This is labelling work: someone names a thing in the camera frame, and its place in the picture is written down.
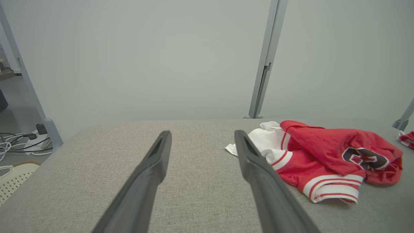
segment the jersey trim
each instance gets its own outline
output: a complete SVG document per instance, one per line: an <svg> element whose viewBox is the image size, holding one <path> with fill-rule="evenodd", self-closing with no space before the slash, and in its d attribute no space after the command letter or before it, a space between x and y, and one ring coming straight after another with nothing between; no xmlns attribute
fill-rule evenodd
<svg viewBox="0 0 414 233"><path fill-rule="evenodd" d="M285 151L285 153L275 162L270 162L271 166L275 171L279 170L280 168L284 167L289 160L292 158L293 152L291 151Z"/></svg>
<svg viewBox="0 0 414 233"><path fill-rule="evenodd" d="M283 138L282 138L282 142L280 143L280 149L281 150L287 150L287 146L289 144L290 141L290 134L288 133L284 133Z"/></svg>
<svg viewBox="0 0 414 233"><path fill-rule="evenodd" d="M306 183L303 193L308 196L314 203L326 198L334 198L333 194L342 194L343 197L357 202L359 191L348 185L329 185L332 183L354 184L360 186L363 177L359 175L321 175L315 177Z"/></svg>

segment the gray tabletop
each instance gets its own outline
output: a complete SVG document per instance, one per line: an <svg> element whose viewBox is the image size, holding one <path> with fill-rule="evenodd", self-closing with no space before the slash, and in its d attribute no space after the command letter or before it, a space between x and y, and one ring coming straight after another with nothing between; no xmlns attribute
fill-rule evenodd
<svg viewBox="0 0 414 233"><path fill-rule="evenodd" d="M159 186L150 232L260 232L249 184L224 147L236 129L249 133L280 119L140 121L80 132L53 154L0 207L1 232L90 232L128 176L163 130L173 144ZM373 131L404 151L403 174L393 186L362 184L359 203L330 199L314 204L292 195L322 232L411 232L414 228L413 150L397 130L365 120L300 120L326 128Z"/></svg>

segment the power strip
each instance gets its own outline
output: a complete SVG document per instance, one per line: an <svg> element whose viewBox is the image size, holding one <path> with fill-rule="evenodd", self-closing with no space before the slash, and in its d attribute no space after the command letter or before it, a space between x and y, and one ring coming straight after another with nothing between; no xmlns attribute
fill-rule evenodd
<svg viewBox="0 0 414 233"><path fill-rule="evenodd" d="M46 134L39 134L39 132L37 130L33 131L32 133L33 134L36 134L37 138L36 139L32 139L32 140L28 140L26 142L28 144L24 145L24 147L31 146L31 144L39 143L39 142L45 140L46 138L48 138L48 134L47 133ZM38 145L45 147L47 143L48 143L48 140L46 140L46 141L44 141L44 142L42 142L42 143L40 143ZM34 151L34 150L41 150L41 149L39 147L37 147L37 146L32 146L30 148L23 149L23 151Z"/></svg>

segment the white stripe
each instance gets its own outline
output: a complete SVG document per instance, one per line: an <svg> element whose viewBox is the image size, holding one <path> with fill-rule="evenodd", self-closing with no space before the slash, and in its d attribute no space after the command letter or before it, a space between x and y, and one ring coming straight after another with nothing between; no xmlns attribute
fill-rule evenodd
<svg viewBox="0 0 414 233"><path fill-rule="evenodd" d="M404 146L410 146L410 144L406 141L401 141L401 144L404 145Z"/></svg>
<svg viewBox="0 0 414 233"><path fill-rule="evenodd" d="M284 167L284 166L285 166L285 165L289 162L289 160L292 158L292 155L293 155L293 152L288 151L288 152L286 153L285 157L283 157L283 159L282 159L281 161L279 161L277 164L273 165L273 169L274 169L275 171L277 171L277 170L279 170L280 168ZM280 159L280 158L278 158L278 159L274 160L272 163L269 163L269 164L273 164L275 161L278 161L279 159Z"/></svg>
<svg viewBox="0 0 414 233"><path fill-rule="evenodd" d="M346 180L328 180L328 181L324 181L319 183L314 189L313 189L313 193L311 194L310 191L312 189L312 187L323 180L327 180L327 179L348 179L348 180L355 180L355 182L352 181L346 181ZM330 183L346 183L346 184L355 184L355 185L360 185L360 183L358 183L363 181L363 177L359 176L359 175L346 175L346 176L341 176L341 175L321 175L321 176L317 176L313 179L311 179L310 181L308 181L308 183L306 183L305 187L303 188L303 193L308 196L310 199L314 198L314 193L316 192L316 190L324 185L324 184L330 184Z"/></svg>
<svg viewBox="0 0 414 233"><path fill-rule="evenodd" d="M349 197L347 195L329 195L329 196L322 196L322 194L333 194L333 193L342 193L342 194L349 194L354 196L355 198ZM321 188L318 189L312 201L314 203L320 202L325 199L329 198L343 198L349 199L354 202L358 201L359 191L351 186L346 185L339 185L339 184L330 184L330 185L323 185Z"/></svg>
<svg viewBox="0 0 414 233"><path fill-rule="evenodd" d="M284 150L287 150L287 145L289 144L290 137L291 137L290 134L286 133L286 136L285 136L285 139L284 139L283 145L282 145L282 148Z"/></svg>

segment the red cloth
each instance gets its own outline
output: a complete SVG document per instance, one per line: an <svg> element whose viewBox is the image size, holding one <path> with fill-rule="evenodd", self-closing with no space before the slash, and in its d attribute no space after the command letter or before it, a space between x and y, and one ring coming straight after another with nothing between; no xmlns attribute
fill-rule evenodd
<svg viewBox="0 0 414 233"><path fill-rule="evenodd" d="M281 149L286 153L269 163L313 202L341 198L356 203L363 180L374 184L400 180L402 151L375 133L296 121L284 121L280 127L285 131Z"/></svg>
<svg viewBox="0 0 414 233"><path fill-rule="evenodd" d="M411 149L414 149L414 131L411 131L407 134L402 134L399 137L400 142L405 142L403 145L406 145L410 147Z"/></svg>

